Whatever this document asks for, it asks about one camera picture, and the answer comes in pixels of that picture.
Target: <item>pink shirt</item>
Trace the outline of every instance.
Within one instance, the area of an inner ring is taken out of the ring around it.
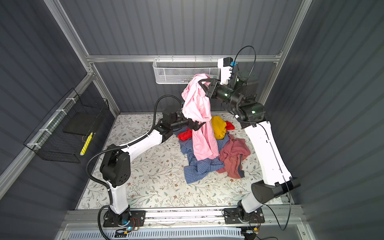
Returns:
[[[219,156],[217,141],[211,123],[211,105],[209,98],[198,81],[209,78],[206,74],[197,74],[182,92],[185,103],[182,113],[186,118],[191,118],[205,124],[197,131],[192,131],[193,151],[197,160],[206,158],[214,159]]]

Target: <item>work surface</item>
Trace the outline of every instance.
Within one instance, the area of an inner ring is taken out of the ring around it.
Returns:
[[[243,138],[251,155],[242,161],[245,177],[232,179],[226,173],[211,172],[205,178],[187,184],[184,166],[186,155],[180,151],[179,139],[173,135],[161,145],[152,147],[131,163],[131,177],[127,181],[127,199],[131,208],[202,207],[236,205],[251,191],[251,184],[262,180],[262,171],[255,150],[240,124],[229,113],[212,113],[230,121],[235,130],[230,134]],[[145,134],[152,126],[153,114],[119,115],[107,139],[120,145]],[[93,176],[102,179],[99,171],[102,157],[98,159]],[[107,190],[101,184],[89,181],[79,201],[78,209],[99,209],[109,203]],[[273,199],[269,204],[281,204]]]

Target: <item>pink cloth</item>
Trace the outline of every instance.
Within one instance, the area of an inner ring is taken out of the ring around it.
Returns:
[[[244,177],[242,171],[241,160],[246,159],[251,152],[245,144],[244,139],[235,139],[231,134],[228,134],[229,141],[221,149],[219,159],[224,162],[224,167],[217,170],[218,173],[227,172],[228,177],[240,179]]]
[[[192,118],[199,123],[205,124],[197,131],[192,131],[193,151],[197,160],[206,158],[214,159],[219,156],[217,141],[211,123],[211,105],[209,98],[205,96],[204,90],[198,81],[209,78],[206,74],[197,74],[188,83],[181,93],[185,103],[183,114],[186,118]]]

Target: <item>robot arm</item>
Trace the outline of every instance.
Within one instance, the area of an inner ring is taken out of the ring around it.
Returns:
[[[239,201],[237,207],[239,219],[248,222],[253,212],[264,203],[299,187],[300,183],[291,176],[281,159],[273,139],[271,125],[265,118],[264,106],[255,101],[256,95],[247,96],[248,83],[241,73],[237,71],[236,75],[233,74],[232,66],[235,64],[232,58],[219,60],[218,66],[221,68],[222,80],[203,79],[199,84],[204,89],[206,97],[219,99],[231,106],[232,112],[228,112],[236,117],[250,137],[259,160],[263,180],[251,185],[252,193]],[[231,80],[235,83],[234,87],[228,85]],[[207,87],[203,82],[210,82],[210,84]],[[172,136],[174,129],[188,126],[189,129],[197,131],[204,124],[199,125],[198,122],[185,118],[181,111],[165,109],[162,113],[163,118],[148,134],[120,145],[127,146],[125,148],[112,150],[104,155],[100,172],[110,187],[108,190],[112,202],[110,214],[118,219],[119,226],[127,226],[131,219],[126,199],[126,182],[131,175],[131,159],[166,141]],[[107,149],[116,147],[112,144]]]
[[[297,178],[292,177],[285,166],[272,135],[271,124],[266,120],[265,108],[255,101],[256,95],[247,94],[247,79],[240,71],[232,72],[230,66],[235,66],[232,58],[219,60],[218,66],[225,69],[225,80],[215,78],[202,79],[200,86],[205,96],[210,99],[219,99],[230,105],[236,120],[245,130],[255,149],[257,159],[263,173],[263,180],[251,185],[252,193],[239,201],[237,213],[239,219],[248,222],[253,212],[267,201],[300,186]]]
[[[185,118],[181,111],[167,108],[162,111],[162,119],[149,134],[144,134],[137,139],[124,143],[120,146],[126,146],[119,150],[106,152],[100,166],[100,172],[103,179],[109,186],[109,195],[111,198],[110,209],[113,211],[114,218],[119,219],[121,226],[128,223],[129,204],[126,198],[126,182],[131,176],[131,160],[147,151],[148,149],[165,142],[172,136],[173,130],[189,127],[195,131],[199,130],[204,124],[194,122],[192,119]],[[117,146],[112,144],[108,149],[115,149]]]

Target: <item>clothing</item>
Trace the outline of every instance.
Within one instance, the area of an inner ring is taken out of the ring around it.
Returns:
[[[227,132],[227,130],[225,129],[227,124],[219,116],[212,117],[211,123],[212,123],[212,128],[214,129],[215,138],[223,139],[225,136],[225,133]]]
[[[178,135],[181,132],[185,132],[186,129],[187,128],[184,127],[178,131],[174,131],[174,134]],[[221,150],[228,141],[228,135],[223,139],[217,140],[218,148]],[[224,167],[224,163],[219,160],[219,157],[215,157],[214,159],[206,158],[198,161],[194,154],[192,142],[191,138],[185,141],[179,140],[181,152],[187,155],[189,163],[189,166],[184,167],[185,181],[187,184],[199,181],[208,175],[208,173]]]
[[[209,98],[205,96],[204,90],[198,81],[207,79],[207,74],[197,74],[188,83],[187,87],[181,93],[185,103],[183,105],[183,114],[186,118],[199,121],[199,124],[205,124],[197,131],[192,131],[193,150],[197,160],[206,158],[214,159],[218,153],[217,142],[211,123],[211,106]]]
[[[187,139],[190,139],[192,137],[192,130],[187,128],[185,132],[179,133],[177,138],[180,139],[181,141],[185,141]]]
[[[235,129],[235,126],[232,123],[230,123],[228,121],[226,121],[225,123],[227,124],[227,126],[225,127],[227,129],[227,131]]]
[[[244,139],[235,139],[229,134],[229,141],[220,151],[219,159],[224,162],[224,168],[217,170],[218,173],[227,172],[228,177],[239,179],[244,177],[241,160],[246,159],[251,152],[245,144]]]

